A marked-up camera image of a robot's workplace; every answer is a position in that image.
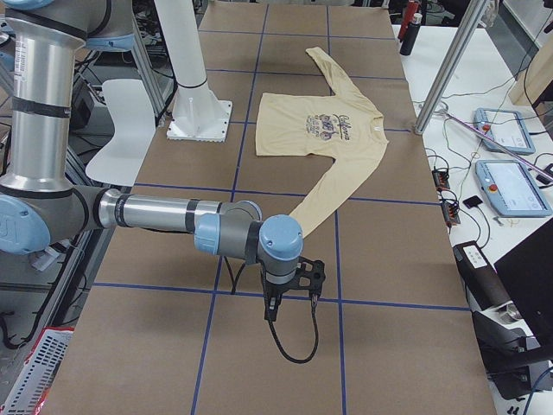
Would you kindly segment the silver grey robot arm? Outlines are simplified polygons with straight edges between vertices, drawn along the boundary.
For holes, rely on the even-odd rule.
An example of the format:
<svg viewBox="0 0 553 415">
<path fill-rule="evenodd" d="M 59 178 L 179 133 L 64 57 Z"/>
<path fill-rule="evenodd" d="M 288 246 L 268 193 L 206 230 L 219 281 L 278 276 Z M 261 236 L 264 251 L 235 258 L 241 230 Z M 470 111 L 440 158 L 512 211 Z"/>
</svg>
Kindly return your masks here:
<svg viewBox="0 0 553 415">
<path fill-rule="evenodd" d="M 25 255 L 89 230 L 134 227 L 187 233 L 198 250 L 261 267 L 264 317 L 283 294 L 317 303 L 324 265 L 302 256 L 302 231 L 286 214 L 264 218 L 250 201 L 219 202 L 124 194 L 76 186 L 66 177 L 75 54 L 130 49 L 128 1 L 8 1 L 16 36 L 11 157 L 1 177 L 1 248 Z"/>
</svg>

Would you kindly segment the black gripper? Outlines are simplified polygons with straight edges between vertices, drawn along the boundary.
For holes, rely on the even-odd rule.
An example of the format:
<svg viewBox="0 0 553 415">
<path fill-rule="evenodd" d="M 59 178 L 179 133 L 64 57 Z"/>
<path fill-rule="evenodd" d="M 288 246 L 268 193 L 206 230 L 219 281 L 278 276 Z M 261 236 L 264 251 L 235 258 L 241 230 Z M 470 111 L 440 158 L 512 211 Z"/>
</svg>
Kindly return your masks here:
<svg viewBox="0 0 553 415">
<path fill-rule="evenodd" d="M 264 292 L 264 319 L 268 322 L 277 320 L 277 312 L 283 295 L 288 291 L 306 291 L 311 302 L 311 309 L 316 311 L 318 300 L 325 282 L 325 264 L 321 260 L 299 258 L 295 272 L 288 281 L 276 284 L 269 280 L 270 274 L 261 263 L 261 282 Z"/>
</svg>

